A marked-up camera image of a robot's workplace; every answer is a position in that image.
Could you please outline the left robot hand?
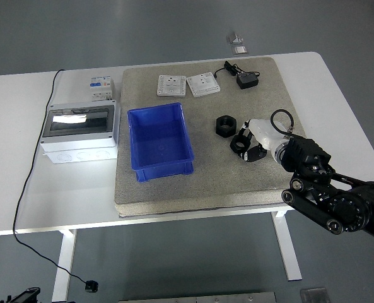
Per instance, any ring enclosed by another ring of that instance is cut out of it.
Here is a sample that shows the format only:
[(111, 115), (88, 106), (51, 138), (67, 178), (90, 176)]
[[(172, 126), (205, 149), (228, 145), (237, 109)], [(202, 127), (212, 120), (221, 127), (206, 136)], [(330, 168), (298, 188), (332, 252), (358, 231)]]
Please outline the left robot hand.
[(0, 303), (37, 303), (38, 294), (41, 293), (40, 287), (30, 287), (21, 294), (12, 296), (8, 295), (6, 300), (0, 300)]

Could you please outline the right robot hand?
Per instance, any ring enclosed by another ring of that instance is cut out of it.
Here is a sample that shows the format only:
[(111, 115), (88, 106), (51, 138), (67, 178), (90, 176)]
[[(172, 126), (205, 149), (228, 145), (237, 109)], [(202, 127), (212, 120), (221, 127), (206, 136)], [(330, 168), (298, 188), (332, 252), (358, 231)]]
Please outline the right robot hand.
[(267, 151), (270, 151), (273, 159), (281, 164), (289, 140), (278, 132), (269, 120), (250, 119), (245, 121), (238, 135), (242, 135), (248, 144), (250, 144), (252, 137), (258, 142), (257, 146), (253, 148), (245, 147), (243, 151), (238, 152), (239, 157), (244, 161), (260, 160), (266, 156)]

